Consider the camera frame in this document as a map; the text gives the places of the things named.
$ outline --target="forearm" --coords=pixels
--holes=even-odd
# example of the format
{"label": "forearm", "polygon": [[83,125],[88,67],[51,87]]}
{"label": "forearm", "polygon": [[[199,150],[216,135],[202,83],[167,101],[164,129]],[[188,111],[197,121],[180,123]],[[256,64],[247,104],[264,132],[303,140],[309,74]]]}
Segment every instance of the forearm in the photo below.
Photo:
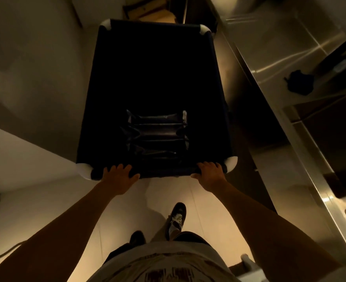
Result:
{"label": "forearm", "polygon": [[100,184],[0,264],[0,281],[67,281],[114,195]]}
{"label": "forearm", "polygon": [[341,266],[300,229],[225,180],[213,194],[227,208],[271,281],[317,281]]}

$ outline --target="pants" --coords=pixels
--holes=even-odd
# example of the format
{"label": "pants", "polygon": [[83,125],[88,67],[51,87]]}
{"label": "pants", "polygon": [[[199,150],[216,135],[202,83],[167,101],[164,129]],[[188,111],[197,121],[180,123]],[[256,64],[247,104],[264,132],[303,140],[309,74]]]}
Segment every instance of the pants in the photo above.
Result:
{"label": "pants", "polygon": [[[198,242],[198,243],[204,243],[210,246],[209,243],[204,240],[204,238],[202,238],[201,236],[193,232],[181,232],[179,235],[175,237],[173,241]],[[116,257],[117,255],[124,253],[125,251],[131,250],[134,247],[136,246],[133,246],[130,243],[125,243],[123,246],[120,246],[115,251],[112,251],[106,258],[104,264],[107,263],[109,260],[111,260],[113,257]]]}

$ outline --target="sneaker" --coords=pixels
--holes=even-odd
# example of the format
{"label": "sneaker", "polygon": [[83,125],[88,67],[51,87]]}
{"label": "sneaker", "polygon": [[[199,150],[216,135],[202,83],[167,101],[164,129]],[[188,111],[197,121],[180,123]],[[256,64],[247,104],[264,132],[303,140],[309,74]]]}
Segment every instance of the sneaker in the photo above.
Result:
{"label": "sneaker", "polygon": [[171,226],[173,226],[174,229],[182,230],[182,227],[184,226],[184,222],[186,219],[186,206],[184,203],[177,203],[173,210],[172,213],[170,214],[170,223],[167,226],[167,230],[165,233],[165,237],[167,240],[170,239],[169,235],[169,229]]}
{"label": "sneaker", "polygon": [[146,239],[141,230],[137,230],[130,237],[130,244],[135,246],[141,246],[146,244]]}

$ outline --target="cable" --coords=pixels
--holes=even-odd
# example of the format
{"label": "cable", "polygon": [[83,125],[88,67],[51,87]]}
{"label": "cable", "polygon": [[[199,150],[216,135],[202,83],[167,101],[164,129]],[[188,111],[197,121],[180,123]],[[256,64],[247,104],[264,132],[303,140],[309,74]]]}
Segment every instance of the cable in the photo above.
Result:
{"label": "cable", "polygon": [[13,247],[11,247],[8,251],[6,251],[5,253],[0,255],[0,258],[4,257],[5,255],[7,255],[8,253],[10,253],[11,251],[13,251],[15,248],[17,248],[18,246],[20,246],[23,242],[26,241],[22,241],[20,243],[17,243],[16,245],[14,245]]}

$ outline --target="person's left hand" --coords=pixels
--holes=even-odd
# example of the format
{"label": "person's left hand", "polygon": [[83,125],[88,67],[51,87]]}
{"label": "person's left hand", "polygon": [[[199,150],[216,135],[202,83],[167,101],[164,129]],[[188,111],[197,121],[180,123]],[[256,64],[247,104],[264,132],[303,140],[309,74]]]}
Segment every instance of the person's left hand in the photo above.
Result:
{"label": "person's left hand", "polygon": [[105,167],[103,178],[99,184],[111,191],[113,195],[123,195],[140,177],[140,174],[135,174],[129,178],[131,168],[130,164],[125,168],[123,168],[123,164],[118,167],[113,165],[108,172],[108,168]]}

